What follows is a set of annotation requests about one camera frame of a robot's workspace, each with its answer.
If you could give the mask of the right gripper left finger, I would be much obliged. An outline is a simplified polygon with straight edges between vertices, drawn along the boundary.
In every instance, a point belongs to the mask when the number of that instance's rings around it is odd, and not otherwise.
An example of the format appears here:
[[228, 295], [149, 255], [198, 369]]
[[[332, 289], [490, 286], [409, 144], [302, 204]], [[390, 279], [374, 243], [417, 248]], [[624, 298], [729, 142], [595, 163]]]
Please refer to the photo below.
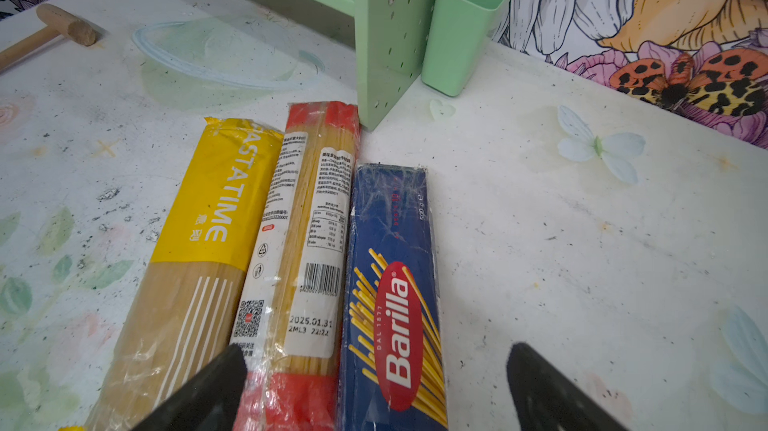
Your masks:
[[241, 348], [230, 344], [133, 430], [230, 431], [247, 375]]

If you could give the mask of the yellow spaghetti bag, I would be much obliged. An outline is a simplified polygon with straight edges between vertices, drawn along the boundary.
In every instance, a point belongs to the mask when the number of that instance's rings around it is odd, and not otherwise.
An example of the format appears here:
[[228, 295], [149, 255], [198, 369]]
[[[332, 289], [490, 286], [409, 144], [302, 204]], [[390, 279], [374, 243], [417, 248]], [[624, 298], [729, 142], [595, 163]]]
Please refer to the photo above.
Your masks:
[[227, 346], [283, 139], [206, 120], [85, 429], [132, 429]]

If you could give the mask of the blue spaghetti bag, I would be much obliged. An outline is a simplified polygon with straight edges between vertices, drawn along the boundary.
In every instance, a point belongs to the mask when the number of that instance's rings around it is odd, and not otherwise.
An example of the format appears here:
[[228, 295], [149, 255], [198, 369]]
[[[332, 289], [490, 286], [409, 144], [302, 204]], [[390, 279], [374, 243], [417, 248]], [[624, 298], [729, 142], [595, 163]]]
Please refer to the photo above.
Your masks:
[[447, 429], [424, 168], [357, 167], [347, 269], [337, 429]]

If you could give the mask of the red spaghetti bag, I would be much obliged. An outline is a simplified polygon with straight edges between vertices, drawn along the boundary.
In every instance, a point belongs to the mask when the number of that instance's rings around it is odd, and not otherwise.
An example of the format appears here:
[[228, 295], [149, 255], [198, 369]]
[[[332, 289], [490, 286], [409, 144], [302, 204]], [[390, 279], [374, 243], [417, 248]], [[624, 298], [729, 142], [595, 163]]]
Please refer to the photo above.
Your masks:
[[294, 103], [231, 343], [248, 375], [236, 430], [335, 427], [358, 109]]

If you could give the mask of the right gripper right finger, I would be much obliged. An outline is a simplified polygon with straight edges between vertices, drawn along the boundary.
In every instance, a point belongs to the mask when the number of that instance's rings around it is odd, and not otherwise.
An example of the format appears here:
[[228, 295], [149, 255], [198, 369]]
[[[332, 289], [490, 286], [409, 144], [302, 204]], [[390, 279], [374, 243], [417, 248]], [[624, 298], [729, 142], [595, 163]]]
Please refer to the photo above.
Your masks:
[[506, 373], [523, 430], [627, 429], [525, 342], [512, 345]]

